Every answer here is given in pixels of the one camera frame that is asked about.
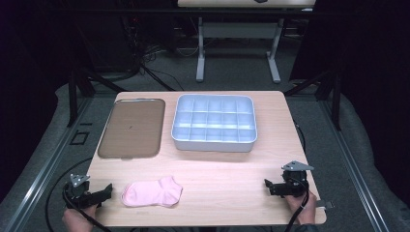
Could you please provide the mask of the brown flat tray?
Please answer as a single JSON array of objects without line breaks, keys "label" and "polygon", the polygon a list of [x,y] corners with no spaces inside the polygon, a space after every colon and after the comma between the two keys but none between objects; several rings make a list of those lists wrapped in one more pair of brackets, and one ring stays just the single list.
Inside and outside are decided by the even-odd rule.
[{"label": "brown flat tray", "polygon": [[98,155],[104,159],[154,157],[161,148],[165,102],[161,99],[119,100],[109,114]]}]

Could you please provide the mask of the black metal stand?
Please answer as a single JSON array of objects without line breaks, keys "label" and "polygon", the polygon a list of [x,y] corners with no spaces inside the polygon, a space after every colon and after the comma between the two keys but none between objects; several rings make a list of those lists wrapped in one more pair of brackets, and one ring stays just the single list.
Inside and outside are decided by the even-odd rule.
[{"label": "black metal stand", "polygon": [[331,122],[335,128],[340,131],[339,112],[340,112],[340,99],[341,99],[341,75],[338,71],[325,71],[318,76],[307,79],[296,87],[291,88],[284,92],[286,97],[293,96],[302,90],[306,89],[313,83],[318,83],[319,86],[314,93],[315,98],[318,101],[324,101],[328,97],[331,97]]},{"label": "black metal stand", "polygon": [[68,126],[71,127],[78,117],[77,106],[77,91],[80,91],[83,97],[93,98],[96,90],[91,81],[97,81],[108,89],[116,93],[125,92],[125,89],[105,79],[101,75],[89,69],[81,68],[74,69],[69,77],[69,105],[70,105],[70,120]]}]

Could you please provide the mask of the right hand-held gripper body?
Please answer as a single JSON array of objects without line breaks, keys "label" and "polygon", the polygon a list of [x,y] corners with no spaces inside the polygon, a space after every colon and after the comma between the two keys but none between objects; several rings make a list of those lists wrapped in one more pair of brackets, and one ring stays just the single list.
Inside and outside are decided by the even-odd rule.
[{"label": "right hand-held gripper body", "polygon": [[274,195],[292,195],[294,197],[299,197],[308,191],[309,183],[307,171],[313,170],[313,166],[292,160],[285,164],[281,169],[283,170],[283,182],[281,184],[274,184]]}]

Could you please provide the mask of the person's left hand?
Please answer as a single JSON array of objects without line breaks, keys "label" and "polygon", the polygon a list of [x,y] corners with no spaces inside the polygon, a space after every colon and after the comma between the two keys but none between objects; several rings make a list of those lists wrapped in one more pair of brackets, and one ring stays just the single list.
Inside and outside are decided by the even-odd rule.
[{"label": "person's left hand", "polygon": [[75,209],[66,209],[62,220],[68,232],[91,232],[94,225]]}]

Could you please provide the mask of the white divided storage box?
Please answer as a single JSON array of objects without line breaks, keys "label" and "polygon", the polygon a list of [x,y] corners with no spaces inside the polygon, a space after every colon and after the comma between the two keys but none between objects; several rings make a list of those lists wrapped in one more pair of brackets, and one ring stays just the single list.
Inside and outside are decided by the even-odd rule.
[{"label": "white divided storage box", "polygon": [[171,136],[183,151],[248,153],[257,140],[253,100],[241,95],[182,95]]}]

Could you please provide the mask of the aluminium floor rail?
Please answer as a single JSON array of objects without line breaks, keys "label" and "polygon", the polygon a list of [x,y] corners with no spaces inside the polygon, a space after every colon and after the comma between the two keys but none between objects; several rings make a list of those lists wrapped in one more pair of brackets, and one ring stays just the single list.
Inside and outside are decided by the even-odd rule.
[{"label": "aluminium floor rail", "polygon": [[362,205],[366,211],[367,217],[373,227],[374,232],[391,232],[388,224],[384,220],[376,201],[366,184],[363,174],[356,163],[353,154],[343,136],[341,130],[338,130],[334,125],[331,116],[331,108],[325,101],[318,102],[321,108],[326,122],[331,128],[332,134],[336,138],[338,147],[341,150],[341,159],[343,160],[344,166],[349,174],[352,184],[362,202]]},{"label": "aluminium floor rail", "polygon": [[93,101],[80,102],[79,115],[66,126],[64,104],[34,155],[0,204],[0,232],[64,232],[65,202],[61,191],[71,172],[87,171],[96,124],[89,119]]}]

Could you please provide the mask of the white-legged background table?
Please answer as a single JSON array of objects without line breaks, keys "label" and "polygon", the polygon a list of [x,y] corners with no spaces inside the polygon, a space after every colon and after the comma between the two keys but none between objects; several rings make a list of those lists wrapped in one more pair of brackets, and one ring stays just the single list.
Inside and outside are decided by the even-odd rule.
[{"label": "white-legged background table", "polygon": [[[275,13],[308,13],[316,0],[178,0],[178,6],[184,10],[273,10]],[[274,83],[280,83],[276,53],[280,40],[284,18],[273,22],[260,22],[241,18],[239,21],[211,22],[203,16],[198,18],[198,60],[196,81],[202,82],[205,73],[204,40],[209,39],[268,39],[272,41],[271,49],[266,53],[271,77]]]}]

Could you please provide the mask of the person's right hand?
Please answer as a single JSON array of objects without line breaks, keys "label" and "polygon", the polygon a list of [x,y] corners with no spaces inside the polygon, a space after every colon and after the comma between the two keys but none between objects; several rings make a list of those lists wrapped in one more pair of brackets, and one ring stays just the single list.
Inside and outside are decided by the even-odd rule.
[{"label": "person's right hand", "polygon": [[302,225],[315,223],[317,200],[315,194],[309,191],[300,197],[285,195],[285,200],[293,214],[299,212],[295,218],[295,222],[297,224]]}]

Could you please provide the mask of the metal table bracket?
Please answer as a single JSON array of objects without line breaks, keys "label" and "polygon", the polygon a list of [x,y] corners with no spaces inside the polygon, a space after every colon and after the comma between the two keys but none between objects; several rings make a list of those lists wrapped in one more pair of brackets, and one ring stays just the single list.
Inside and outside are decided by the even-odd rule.
[{"label": "metal table bracket", "polygon": [[317,200],[316,201],[316,207],[324,210],[329,210],[333,209],[335,204],[332,201],[326,201],[326,200]]}]

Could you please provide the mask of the pink sock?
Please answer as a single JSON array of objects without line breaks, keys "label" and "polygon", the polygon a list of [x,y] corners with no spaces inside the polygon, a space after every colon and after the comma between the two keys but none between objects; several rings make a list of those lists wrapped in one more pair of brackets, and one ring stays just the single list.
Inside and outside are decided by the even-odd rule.
[{"label": "pink sock", "polygon": [[122,203],[128,207],[162,206],[172,207],[181,198],[183,187],[172,176],[156,181],[140,181],[127,185],[121,195]]}]

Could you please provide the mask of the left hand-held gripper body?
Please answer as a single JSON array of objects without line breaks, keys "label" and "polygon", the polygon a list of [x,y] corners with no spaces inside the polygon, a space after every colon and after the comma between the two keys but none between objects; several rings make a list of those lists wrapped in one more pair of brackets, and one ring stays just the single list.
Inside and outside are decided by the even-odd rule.
[{"label": "left hand-held gripper body", "polygon": [[62,192],[69,209],[86,209],[99,204],[95,195],[89,192],[89,179],[88,175],[70,175],[70,180],[64,185]]}]

